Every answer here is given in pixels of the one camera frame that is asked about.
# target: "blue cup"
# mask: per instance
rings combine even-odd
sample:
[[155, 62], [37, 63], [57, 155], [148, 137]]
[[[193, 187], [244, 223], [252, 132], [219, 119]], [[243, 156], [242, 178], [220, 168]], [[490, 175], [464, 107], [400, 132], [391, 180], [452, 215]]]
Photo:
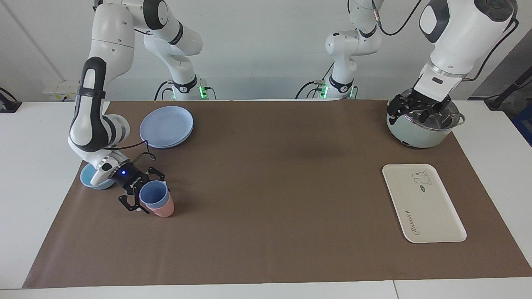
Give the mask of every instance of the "blue cup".
[[140, 201], [150, 209], [162, 208], [168, 202], [169, 197], [168, 187], [161, 181], [148, 182], [139, 193]]

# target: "pink cup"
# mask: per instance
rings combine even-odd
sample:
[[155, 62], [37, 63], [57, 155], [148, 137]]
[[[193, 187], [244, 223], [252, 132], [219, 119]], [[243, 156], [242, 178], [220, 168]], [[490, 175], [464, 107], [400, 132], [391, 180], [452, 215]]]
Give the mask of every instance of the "pink cup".
[[160, 207], [158, 209], [152, 209], [148, 207], [148, 209], [159, 217], [166, 218], [166, 217], [172, 216], [173, 211], [174, 211], [172, 196], [171, 195], [168, 196], [168, 201], [167, 203], [164, 204], [163, 207]]
[[159, 217], [170, 217], [174, 211], [174, 204], [168, 187], [161, 181], [150, 181], [139, 193], [140, 201]]

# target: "cartoon bear print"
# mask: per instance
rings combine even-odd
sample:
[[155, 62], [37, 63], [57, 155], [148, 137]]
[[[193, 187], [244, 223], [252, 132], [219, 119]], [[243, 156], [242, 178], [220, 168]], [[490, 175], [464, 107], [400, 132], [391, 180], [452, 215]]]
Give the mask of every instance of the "cartoon bear print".
[[426, 171], [414, 173], [412, 176], [414, 177], [414, 181], [418, 184], [432, 185], [432, 182], [430, 182], [429, 175]]

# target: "light blue plate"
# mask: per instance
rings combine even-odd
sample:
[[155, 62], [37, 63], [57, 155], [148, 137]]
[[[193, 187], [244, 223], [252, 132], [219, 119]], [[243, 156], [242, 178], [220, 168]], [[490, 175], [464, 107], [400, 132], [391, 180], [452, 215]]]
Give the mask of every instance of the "light blue plate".
[[79, 179], [81, 180], [81, 183], [85, 185], [85, 187], [89, 187], [95, 190], [105, 190], [107, 188], [110, 188], [113, 186], [114, 181], [113, 180], [107, 180], [103, 183], [99, 184], [98, 186], [93, 186], [90, 183], [90, 180], [93, 178], [94, 174], [96, 173], [96, 169], [91, 164], [87, 164], [81, 173], [79, 174]]
[[192, 133], [194, 119], [185, 108], [167, 106], [148, 114], [140, 124], [140, 137], [153, 148], [170, 148]]

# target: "wall socket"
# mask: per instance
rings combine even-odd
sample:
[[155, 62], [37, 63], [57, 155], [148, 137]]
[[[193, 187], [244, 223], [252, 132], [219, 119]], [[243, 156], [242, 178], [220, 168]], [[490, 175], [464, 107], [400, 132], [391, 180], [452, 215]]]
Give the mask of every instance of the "wall socket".
[[76, 81], [46, 82], [43, 93], [50, 102], [73, 102], [76, 100], [76, 92], [79, 83]]

